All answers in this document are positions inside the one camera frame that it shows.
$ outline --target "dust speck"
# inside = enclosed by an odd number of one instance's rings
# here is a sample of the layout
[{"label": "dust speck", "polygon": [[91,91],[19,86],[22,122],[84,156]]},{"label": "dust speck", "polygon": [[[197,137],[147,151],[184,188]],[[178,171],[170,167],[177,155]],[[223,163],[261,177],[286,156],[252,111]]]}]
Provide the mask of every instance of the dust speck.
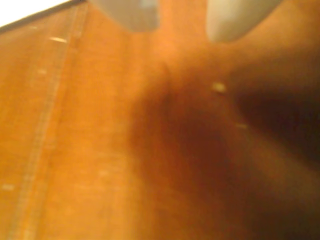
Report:
[{"label": "dust speck", "polygon": [[221,82],[214,82],[211,85],[211,89],[218,94],[225,94],[227,92],[226,85]]},{"label": "dust speck", "polygon": [[3,191],[13,191],[13,190],[15,190],[15,185],[13,185],[13,184],[2,184],[2,186],[1,186],[1,189],[3,190]]},{"label": "dust speck", "polygon": [[237,123],[235,125],[238,129],[248,129],[248,125],[244,124],[244,123]]}]

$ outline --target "white object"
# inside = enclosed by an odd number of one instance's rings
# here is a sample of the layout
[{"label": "white object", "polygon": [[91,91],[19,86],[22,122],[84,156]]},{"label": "white object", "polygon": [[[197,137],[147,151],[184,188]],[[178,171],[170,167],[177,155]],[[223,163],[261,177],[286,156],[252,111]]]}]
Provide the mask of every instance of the white object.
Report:
[{"label": "white object", "polygon": [[[133,32],[150,31],[159,25],[157,0],[91,1]],[[281,1],[208,0],[207,35],[212,42],[236,40],[267,17]]]},{"label": "white object", "polygon": [[158,0],[92,0],[92,2],[132,32],[151,31],[159,25]]},{"label": "white object", "polygon": [[72,0],[3,0],[0,3],[0,27]]},{"label": "white object", "polygon": [[282,0],[208,0],[206,32],[212,42],[236,40],[259,24]]}]

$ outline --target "orange wooden panel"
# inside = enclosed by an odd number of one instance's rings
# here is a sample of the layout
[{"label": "orange wooden panel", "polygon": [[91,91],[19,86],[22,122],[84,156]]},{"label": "orange wooden panel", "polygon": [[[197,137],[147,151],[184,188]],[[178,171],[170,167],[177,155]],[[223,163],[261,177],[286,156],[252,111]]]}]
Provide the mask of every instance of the orange wooden panel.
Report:
[{"label": "orange wooden panel", "polygon": [[134,35],[91,4],[61,13],[60,85],[11,239],[319,239],[319,0],[231,44],[208,43],[204,0],[161,8]]}]

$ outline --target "wood grain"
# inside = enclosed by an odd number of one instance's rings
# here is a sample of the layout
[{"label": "wood grain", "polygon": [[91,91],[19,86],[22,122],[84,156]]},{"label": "wood grain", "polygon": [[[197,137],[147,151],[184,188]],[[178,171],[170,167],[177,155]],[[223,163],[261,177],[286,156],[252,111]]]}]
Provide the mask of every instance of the wood grain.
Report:
[{"label": "wood grain", "polygon": [[161,8],[153,33],[83,3],[0,35],[2,239],[320,238],[320,2],[231,44],[204,0]]}]

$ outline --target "wooden surface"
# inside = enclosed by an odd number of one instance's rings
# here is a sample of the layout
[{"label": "wooden surface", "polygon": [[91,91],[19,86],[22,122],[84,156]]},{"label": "wooden surface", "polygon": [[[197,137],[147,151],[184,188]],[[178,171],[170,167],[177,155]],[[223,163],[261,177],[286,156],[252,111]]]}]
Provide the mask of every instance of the wooden surface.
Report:
[{"label": "wooden surface", "polygon": [[204,0],[161,8],[153,33],[86,2],[0,33],[0,239],[320,239],[320,1],[231,44]]}]

